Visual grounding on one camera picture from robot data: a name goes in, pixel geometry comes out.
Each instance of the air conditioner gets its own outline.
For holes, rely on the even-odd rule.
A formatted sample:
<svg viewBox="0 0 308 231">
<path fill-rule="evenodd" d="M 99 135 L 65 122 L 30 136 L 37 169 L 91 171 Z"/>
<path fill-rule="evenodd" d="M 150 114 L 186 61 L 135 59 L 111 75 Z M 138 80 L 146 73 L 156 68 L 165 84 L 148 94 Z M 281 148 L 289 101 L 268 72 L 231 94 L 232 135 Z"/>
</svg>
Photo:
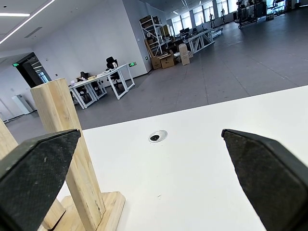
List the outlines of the air conditioner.
<svg viewBox="0 0 308 231">
<path fill-rule="evenodd" d="M 25 101 L 22 95 L 14 95 L 12 99 L 14 100 L 14 102 L 17 104 L 17 106 L 20 108 L 20 110 L 22 111 L 24 115 L 33 112 L 33 109 Z"/>
</svg>

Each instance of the ceiling light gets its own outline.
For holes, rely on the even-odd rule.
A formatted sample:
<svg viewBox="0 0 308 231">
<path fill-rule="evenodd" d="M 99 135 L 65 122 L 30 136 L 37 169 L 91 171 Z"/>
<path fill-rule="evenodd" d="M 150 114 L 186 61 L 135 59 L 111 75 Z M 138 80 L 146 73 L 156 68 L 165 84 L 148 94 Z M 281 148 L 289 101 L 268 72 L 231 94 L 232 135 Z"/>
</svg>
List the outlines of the ceiling light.
<svg viewBox="0 0 308 231">
<path fill-rule="evenodd" d="M 37 61 L 36 63 L 32 64 L 31 66 L 34 66 L 35 64 L 38 64 L 38 63 L 39 63 L 39 61 Z"/>
<path fill-rule="evenodd" d="M 0 13 L 1 16 L 7 16 L 7 17 L 28 17 L 30 16 L 29 13 Z"/>
<path fill-rule="evenodd" d="M 19 30 L 20 28 L 22 28 L 27 22 L 29 22 L 32 18 L 34 18 L 35 16 L 37 16 L 41 11 L 43 11 L 46 7 L 48 7 L 50 4 L 52 4 L 55 0 L 51 0 L 49 1 L 47 4 L 45 4 L 44 6 L 42 6 L 38 11 L 36 11 L 33 15 L 31 15 L 27 20 L 25 20 L 22 24 L 20 24 L 17 28 L 15 28 L 10 34 L 8 34 L 7 36 L 4 37 L 4 39 L 2 39 L 0 41 L 0 44 L 2 44 L 5 40 L 7 40 L 10 36 L 12 36 L 17 30 Z"/>
</svg>

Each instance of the green exit sign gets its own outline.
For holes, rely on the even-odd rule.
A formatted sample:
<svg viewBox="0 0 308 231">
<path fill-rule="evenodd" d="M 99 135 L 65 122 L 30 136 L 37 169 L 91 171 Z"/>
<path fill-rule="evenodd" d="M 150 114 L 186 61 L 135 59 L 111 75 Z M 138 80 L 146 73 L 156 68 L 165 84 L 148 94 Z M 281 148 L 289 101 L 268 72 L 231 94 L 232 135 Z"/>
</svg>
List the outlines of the green exit sign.
<svg viewBox="0 0 308 231">
<path fill-rule="evenodd" d="M 130 63 L 130 64 L 128 64 L 128 65 L 129 65 L 129 67 L 132 67 L 132 66 L 137 65 L 137 63 L 136 63 L 136 62 L 133 62 L 133 63 Z"/>
</svg>

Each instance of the concrete floor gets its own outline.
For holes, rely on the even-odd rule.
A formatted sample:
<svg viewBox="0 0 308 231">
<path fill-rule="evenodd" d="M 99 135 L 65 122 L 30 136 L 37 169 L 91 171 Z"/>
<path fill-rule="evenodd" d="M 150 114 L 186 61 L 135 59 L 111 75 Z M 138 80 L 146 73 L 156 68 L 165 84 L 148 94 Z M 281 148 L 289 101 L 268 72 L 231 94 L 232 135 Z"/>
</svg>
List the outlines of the concrete floor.
<svg viewBox="0 0 308 231">
<path fill-rule="evenodd" d="M 224 26 L 216 43 L 191 59 L 135 78 L 118 101 L 108 95 L 86 110 L 77 107 L 83 129 L 308 85 L 308 9 L 272 21 Z M 37 113 L 7 124 L 21 142 L 45 133 Z"/>
</svg>

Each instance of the desk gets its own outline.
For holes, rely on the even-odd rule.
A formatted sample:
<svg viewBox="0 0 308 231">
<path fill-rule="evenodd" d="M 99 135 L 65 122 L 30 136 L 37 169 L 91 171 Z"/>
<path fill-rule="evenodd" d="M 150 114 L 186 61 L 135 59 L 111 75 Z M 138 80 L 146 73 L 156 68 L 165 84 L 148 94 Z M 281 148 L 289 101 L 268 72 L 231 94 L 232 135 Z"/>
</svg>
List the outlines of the desk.
<svg viewBox="0 0 308 231">
<path fill-rule="evenodd" d="M 117 230 L 265 231 L 221 131 L 276 139 L 308 166 L 307 97 L 305 86 L 85 130 L 101 190 L 126 197 Z M 168 137 L 150 143 L 159 129 Z"/>
<path fill-rule="evenodd" d="M 121 70 L 124 69 L 124 68 L 127 68 L 129 79 L 132 81 L 132 84 L 130 86 L 127 86 L 127 84 L 125 83 L 125 79 L 124 79 L 123 74 L 121 72 Z M 119 73 L 120 81 L 122 82 L 123 87 L 124 87 L 124 92 L 121 93 L 120 95 L 117 93 L 116 88 L 114 87 L 113 82 L 111 80 L 111 75 L 116 73 L 116 72 Z M 96 75 L 95 78 L 93 78 L 93 79 L 88 79 L 88 80 L 85 80 L 85 81 L 78 82 L 75 85 L 70 86 L 69 90 L 72 92 L 74 97 L 77 99 L 77 101 L 80 104 L 82 109 L 86 109 L 92 103 L 98 101 L 101 97 L 103 97 L 105 94 L 107 94 L 106 89 L 103 86 L 103 83 L 101 81 L 101 79 L 104 78 L 104 77 L 108 78 L 110 85 L 111 85 L 111 87 L 112 87 L 112 89 L 113 89 L 113 91 L 116 95 L 116 98 L 118 100 L 120 100 L 120 98 L 123 97 L 123 95 L 125 95 L 135 85 L 135 82 L 134 82 L 133 77 L 130 73 L 128 64 L 124 64 L 124 65 L 119 66 L 116 69 L 112 69 L 108 73 L 106 73 L 106 72 L 100 73 L 100 74 Z M 98 83 L 98 86 L 99 86 L 100 90 L 102 91 L 101 95 L 97 95 L 97 93 L 95 92 L 94 88 L 91 85 L 92 82 Z M 89 95 L 91 97 L 91 101 L 88 102 L 88 103 L 85 103 L 83 101 L 82 97 L 80 96 L 79 92 L 77 91 L 77 88 L 82 87 L 82 86 L 84 86 L 86 88 L 87 92 L 89 93 Z"/>
</svg>

